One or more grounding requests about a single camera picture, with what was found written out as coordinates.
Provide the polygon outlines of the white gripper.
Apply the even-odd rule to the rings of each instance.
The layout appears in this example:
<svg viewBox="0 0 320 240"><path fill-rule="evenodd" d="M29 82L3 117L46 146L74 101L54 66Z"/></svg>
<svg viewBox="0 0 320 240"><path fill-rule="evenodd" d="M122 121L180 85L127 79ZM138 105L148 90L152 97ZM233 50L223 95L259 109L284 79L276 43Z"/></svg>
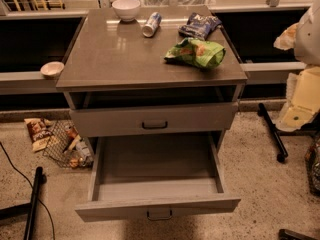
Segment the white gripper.
<svg viewBox="0 0 320 240"><path fill-rule="evenodd" d="M310 123L320 111L320 67L307 66L299 74L290 73L286 102L276 120L279 130L293 132Z"/></svg>

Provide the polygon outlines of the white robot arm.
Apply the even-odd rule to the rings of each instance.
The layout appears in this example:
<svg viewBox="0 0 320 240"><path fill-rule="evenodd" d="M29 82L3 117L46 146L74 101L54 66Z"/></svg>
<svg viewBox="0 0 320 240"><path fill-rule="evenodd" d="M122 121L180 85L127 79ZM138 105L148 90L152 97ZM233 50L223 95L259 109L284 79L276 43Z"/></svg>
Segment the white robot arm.
<svg viewBox="0 0 320 240"><path fill-rule="evenodd" d="M299 74L287 78L286 103L276 127L293 132L310 123L320 111L320 0L315 0L298 23L278 36L273 46L294 50L295 58L305 64Z"/></svg>

